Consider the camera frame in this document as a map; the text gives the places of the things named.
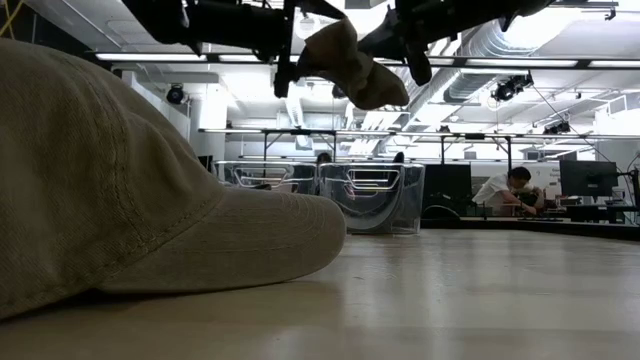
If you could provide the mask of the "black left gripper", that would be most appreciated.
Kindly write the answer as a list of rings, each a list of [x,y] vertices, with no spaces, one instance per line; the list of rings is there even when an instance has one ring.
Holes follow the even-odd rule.
[[[274,95],[286,98],[291,82],[299,75],[291,55],[295,1],[285,0],[283,8],[262,7],[232,1],[198,1],[191,7],[191,35],[200,42],[245,48],[263,61],[274,58],[278,64],[274,76]],[[315,14],[341,20],[347,15],[326,0],[299,0],[304,17]]]

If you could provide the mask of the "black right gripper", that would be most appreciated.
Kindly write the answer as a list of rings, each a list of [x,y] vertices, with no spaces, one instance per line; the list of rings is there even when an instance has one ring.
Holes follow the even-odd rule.
[[[501,17],[506,13],[502,0],[402,0],[395,13],[387,13],[382,23],[358,41],[358,50],[372,57],[400,57],[406,47],[406,61],[418,86],[432,79],[426,45],[466,29]]]

